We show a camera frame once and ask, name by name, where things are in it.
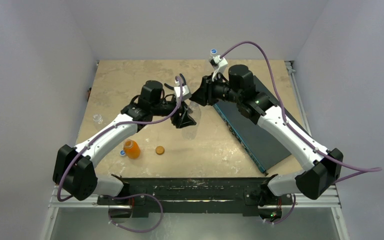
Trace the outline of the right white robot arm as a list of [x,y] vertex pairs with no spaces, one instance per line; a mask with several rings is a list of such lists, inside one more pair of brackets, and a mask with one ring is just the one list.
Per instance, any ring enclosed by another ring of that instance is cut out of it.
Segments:
[[283,116],[280,101],[256,89],[256,76],[246,65],[236,64],[228,69],[228,81],[218,73],[201,79],[190,100],[201,106],[218,101],[235,103],[242,116],[276,138],[299,162],[301,170],[287,175],[275,175],[264,184],[260,196],[268,204],[281,195],[301,193],[316,200],[339,178],[344,155],[328,149],[314,140],[289,117]]

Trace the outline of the clear plastic bottle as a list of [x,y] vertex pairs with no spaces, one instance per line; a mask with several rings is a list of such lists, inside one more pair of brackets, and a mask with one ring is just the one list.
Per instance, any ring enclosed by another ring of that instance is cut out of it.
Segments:
[[208,62],[211,64],[212,67],[214,67],[216,65],[215,63],[215,57],[218,56],[218,51],[217,51],[217,54],[211,54],[211,51],[210,51],[210,57],[208,59]]

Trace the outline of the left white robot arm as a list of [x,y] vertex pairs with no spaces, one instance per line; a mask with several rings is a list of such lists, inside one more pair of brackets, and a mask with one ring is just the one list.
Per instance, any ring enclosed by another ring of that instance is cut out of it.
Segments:
[[118,176],[97,176],[95,168],[115,147],[148,125],[170,120],[177,128],[196,125],[188,114],[185,100],[191,92],[182,75],[175,77],[174,96],[166,100],[163,84],[148,80],[115,119],[89,139],[75,145],[63,145],[57,152],[52,180],[58,185],[57,200],[79,201],[91,195],[109,196],[118,205],[126,203],[129,191]]

